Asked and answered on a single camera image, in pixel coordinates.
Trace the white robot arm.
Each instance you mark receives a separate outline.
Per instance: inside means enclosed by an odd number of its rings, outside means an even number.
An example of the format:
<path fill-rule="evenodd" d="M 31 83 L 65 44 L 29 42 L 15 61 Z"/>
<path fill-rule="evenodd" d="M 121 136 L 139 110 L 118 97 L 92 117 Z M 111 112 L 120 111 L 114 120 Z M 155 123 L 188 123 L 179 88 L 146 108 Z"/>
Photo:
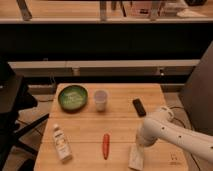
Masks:
<path fill-rule="evenodd" d="M 177 126 L 173 119 L 174 113 L 166 106 L 147 114 L 137 130 L 136 144 L 149 147 L 162 139 L 213 163 L 213 136 Z"/>

